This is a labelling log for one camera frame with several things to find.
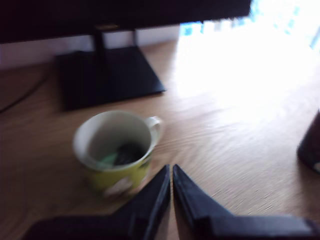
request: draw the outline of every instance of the black object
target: black object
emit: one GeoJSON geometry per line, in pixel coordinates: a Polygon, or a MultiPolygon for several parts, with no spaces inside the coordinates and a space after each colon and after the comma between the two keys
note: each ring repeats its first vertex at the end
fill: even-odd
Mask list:
{"type": "MultiPolygon", "coordinates": [[[[173,166],[173,194],[195,239],[320,240],[320,227],[293,216],[235,216],[173,166]]],[[[33,225],[23,240],[152,240],[170,203],[165,165],[130,202],[110,216],[66,216],[33,225]]]]}
{"type": "Polygon", "coordinates": [[[195,239],[320,239],[320,228],[293,216],[235,216],[204,193],[178,166],[173,166],[173,194],[195,239]]]}
{"type": "Polygon", "coordinates": [[[103,32],[246,16],[251,0],[13,0],[0,14],[0,44],[91,35],[94,52],[55,59],[66,110],[165,90],[140,50],[106,50],[103,32]]]}
{"type": "Polygon", "coordinates": [[[136,46],[105,49],[103,33],[94,33],[95,52],[55,58],[65,110],[161,93],[165,90],[136,46]]]}
{"type": "Polygon", "coordinates": [[[299,159],[320,174],[320,112],[317,111],[309,129],[300,142],[297,155],[299,159]]]}
{"type": "Polygon", "coordinates": [[[126,143],[117,149],[117,157],[113,165],[124,165],[138,161],[144,156],[143,149],[136,143],[126,143]]]}
{"type": "Polygon", "coordinates": [[[165,165],[114,214],[42,220],[28,230],[23,240],[152,240],[170,198],[170,168],[165,165]]]}
{"type": "Polygon", "coordinates": [[[12,0],[0,44],[247,16],[251,0],[12,0]]]}

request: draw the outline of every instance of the wood grain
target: wood grain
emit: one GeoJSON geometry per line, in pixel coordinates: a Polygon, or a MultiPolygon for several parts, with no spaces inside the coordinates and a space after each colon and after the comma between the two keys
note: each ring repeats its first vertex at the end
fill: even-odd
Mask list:
{"type": "MultiPolygon", "coordinates": [[[[235,214],[294,214],[320,223],[320,175],[296,158],[319,109],[318,55],[289,36],[254,28],[142,50],[167,88],[163,95],[62,112],[53,76],[1,116],[0,239],[19,239],[43,218],[108,214],[127,201],[90,190],[71,147],[82,122],[115,109],[165,121],[151,176],[180,164],[235,214]]],[[[47,67],[0,73],[0,107],[47,67]]],[[[157,239],[179,238],[173,205],[163,224],[157,239]]]]}

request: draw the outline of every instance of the mug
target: mug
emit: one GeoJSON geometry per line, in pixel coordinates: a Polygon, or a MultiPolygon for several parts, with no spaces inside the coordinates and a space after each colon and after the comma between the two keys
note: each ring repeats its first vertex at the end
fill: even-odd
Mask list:
{"type": "Polygon", "coordinates": [[[143,119],[126,111],[106,111],[91,117],[77,129],[73,150],[85,166],[94,189],[107,196],[119,194],[136,189],[147,177],[152,151],[163,131],[163,121],[157,116],[143,119]],[[124,165],[101,161],[128,142],[139,144],[144,153],[140,159],[124,165]]]}

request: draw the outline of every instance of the monitor base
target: monitor base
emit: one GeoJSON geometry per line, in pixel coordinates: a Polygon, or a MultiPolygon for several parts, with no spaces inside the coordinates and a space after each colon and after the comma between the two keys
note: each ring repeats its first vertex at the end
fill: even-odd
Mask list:
{"type": "Polygon", "coordinates": [[[77,51],[55,57],[62,104],[67,111],[165,91],[137,46],[77,51]]]}

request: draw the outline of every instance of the white wall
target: white wall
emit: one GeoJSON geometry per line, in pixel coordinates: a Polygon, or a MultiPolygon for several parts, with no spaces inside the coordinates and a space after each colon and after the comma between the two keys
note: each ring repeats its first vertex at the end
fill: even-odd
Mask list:
{"type": "MultiPolygon", "coordinates": [[[[179,30],[179,25],[138,29],[137,44],[145,46],[175,40],[179,37],[179,30]]],[[[129,31],[106,33],[104,38],[109,49],[133,45],[133,36],[129,31]]],[[[51,61],[55,55],[78,50],[92,50],[90,36],[2,44],[0,46],[0,70],[45,63],[51,61]]]]}

